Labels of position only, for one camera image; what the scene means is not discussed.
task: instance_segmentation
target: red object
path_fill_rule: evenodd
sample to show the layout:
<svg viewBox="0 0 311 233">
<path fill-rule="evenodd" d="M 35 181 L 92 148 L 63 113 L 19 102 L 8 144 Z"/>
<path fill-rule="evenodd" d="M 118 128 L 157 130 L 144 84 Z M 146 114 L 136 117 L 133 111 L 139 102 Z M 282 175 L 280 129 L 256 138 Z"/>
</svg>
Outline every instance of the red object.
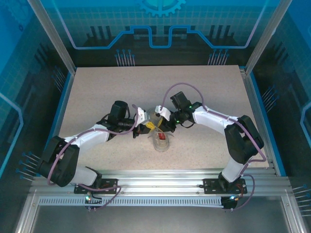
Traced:
<svg viewBox="0 0 311 233">
<path fill-rule="evenodd" d="M 160 140 L 165 140 L 165 134 L 164 133 L 159 133 L 159 138 L 160 138 Z"/>
</svg>

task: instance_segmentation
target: blue edge trim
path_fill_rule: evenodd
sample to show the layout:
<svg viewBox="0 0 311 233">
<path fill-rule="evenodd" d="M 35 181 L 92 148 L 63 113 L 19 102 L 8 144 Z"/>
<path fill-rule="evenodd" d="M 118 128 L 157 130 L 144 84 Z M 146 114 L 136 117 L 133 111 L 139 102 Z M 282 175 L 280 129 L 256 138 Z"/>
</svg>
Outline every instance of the blue edge trim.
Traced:
<svg viewBox="0 0 311 233">
<path fill-rule="evenodd" d="M 63 122 L 66 106 L 68 103 L 68 99 L 69 99 L 69 95 L 70 95 L 70 91 L 71 91 L 71 87 L 72 87 L 72 83 L 73 83 L 73 76 L 68 72 L 66 82 L 64 85 L 64 89 L 63 89 L 62 95 L 61 95 L 60 100 L 59 100 L 59 104 L 58 104 L 58 107 L 57 107 L 57 110 L 55 113 L 54 121 L 53 121 L 53 124 L 51 126 L 51 130 L 50 130 L 45 148 L 47 147 L 50 139 L 52 137 L 54 137 L 55 135 L 58 135 L 60 132 L 60 127 L 61 127 L 61 124 Z"/>
<path fill-rule="evenodd" d="M 251 80 L 252 80 L 253 85 L 254 85 L 254 89 L 255 89 L 255 93 L 256 93 L 256 98 L 258 99 L 258 102 L 259 102 L 259 105 L 260 105 L 260 109 L 261 109 L 261 112 L 262 112 L 262 115 L 263 115 L 264 123 L 266 124 L 267 130 L 268 130 L 268 135 L 269 135 L 270 140 L 271 140 L 271 144 L 272 144 L 272 148 L 273 148 L 273 151 L 274 151 L 274 154 L 275 154 L 275 157 L 276 157 L 276 162 L 277 162 L 278 169 L 280 171 L 281 176 L 286 176 L 284 165 L 283 165 L 280 153 L 278 152 L 278 148 L 277 148 L 277 145 L 276 145 L 276 140 L 275 140 L 275 138 L 273 136 L 271 125 L 270 125 L 270 122 L 269 122 L 269 119 L 268 119 L 268 115 L 267 115 L 266 110 L 264 108 L 264 105 L 263 105 L 263 102 L 262 102 L 262 99 L 261 99 L 261 95 L 260 95 L 260 92 L 259 92 L 259 89 L 258 89 L 258 86 L 257 86 L 257 82 L 255 80 L 255 76 L 254 76 L 253 72 L 250 73 L 250 77 L 251 77 Z"/>
</svg>

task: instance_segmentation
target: speckled white table surface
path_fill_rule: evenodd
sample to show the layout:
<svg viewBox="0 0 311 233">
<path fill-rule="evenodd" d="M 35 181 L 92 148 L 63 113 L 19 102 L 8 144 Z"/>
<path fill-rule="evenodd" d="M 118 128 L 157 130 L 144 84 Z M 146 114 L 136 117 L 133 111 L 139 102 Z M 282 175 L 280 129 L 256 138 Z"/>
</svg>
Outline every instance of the speckled white table surface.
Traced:
<svg viewBox="0 0 311 233">
<path fill-rule="evenodd" d="M 148 110 L 162 103 L 167 89 L 188 82 L 203 93 L 206 105 L 231 116 L 254 116 L 238 66 L 92 67 L 78 68 L 65 111 L 60 137 L 92 127 L 110 112 L 116 100 Z M 165 106 L 174 110 L 170 96 L 183 91 L 192 102 L 201 101 L 188 86 L 173 88 Z M 169 136 L 170 148 L 157 152 L 149 135 L 133 139 L 116 136 L 79 156 L 78 165 L 94 169 L 199 169 L 223 168 L 229 160 L 226 140 L 212 129 L 195 124 L 178 126 Z M 251 166 L 266 167 L 267 163 Z"/>
</svg>

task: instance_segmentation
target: glass panel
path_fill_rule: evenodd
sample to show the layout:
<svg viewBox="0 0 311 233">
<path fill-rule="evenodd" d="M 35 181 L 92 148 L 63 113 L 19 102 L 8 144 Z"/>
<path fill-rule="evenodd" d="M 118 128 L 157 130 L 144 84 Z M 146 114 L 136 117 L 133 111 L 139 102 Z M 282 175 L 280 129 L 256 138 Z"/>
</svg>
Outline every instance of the glass panel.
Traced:
<svg viewBox="0 0 311 233">
<path fill-rule="evenodd" d="M 310 10 L 293 0 L 253 71 L 289 176 L 311 174 Z"/>
<path fill-rule="evenodd" d="M 43 4 L 78 67 L 242 66 L 278 2 L 44 0 Z"/>
<path fill-rule="evenodd" d="M 0 232 L 14 232 L 35 175 L 22 153 L 43 151 L 68 71 L 26 0 L 0 0 L 0 30 Z"/>
</svg>

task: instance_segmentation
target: black bracket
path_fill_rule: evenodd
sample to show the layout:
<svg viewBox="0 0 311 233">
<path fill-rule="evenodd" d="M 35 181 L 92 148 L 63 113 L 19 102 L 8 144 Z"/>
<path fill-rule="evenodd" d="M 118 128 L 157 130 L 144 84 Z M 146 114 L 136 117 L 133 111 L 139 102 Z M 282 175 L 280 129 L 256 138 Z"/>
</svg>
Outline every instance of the black bracket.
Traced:
<svg viewBox="0 0 311 233">
<path fill-rule="evenodd" d="M 203 185 L 199 187 L 204 189 L 204 194 L 240 194 L 241 189 L 243 194 L 247 193 L 245 179 L 237 179 L 226 192 L 221 188 L 218 179 L 203 179 Z"/>
<path fill-rule="evenodd" d="M 102 179 L 101 180 L 101 185 L 99 189 L 102 188 L 110 188 L 110 187 L 116 187 L 118 185 L 118 179 Z M 87 194 L 88 192 L 94 193 L 94 194 L 116 194 L 117 193 L 117 188 L 110 189 L 107 191 L 101 191 L 101 192 L 96 192 L 96 191 L 89 191 L 88 189 L 82 188 L 81 186 L 76 185 L 74 187 L 74 194 Z"/>
</svg>

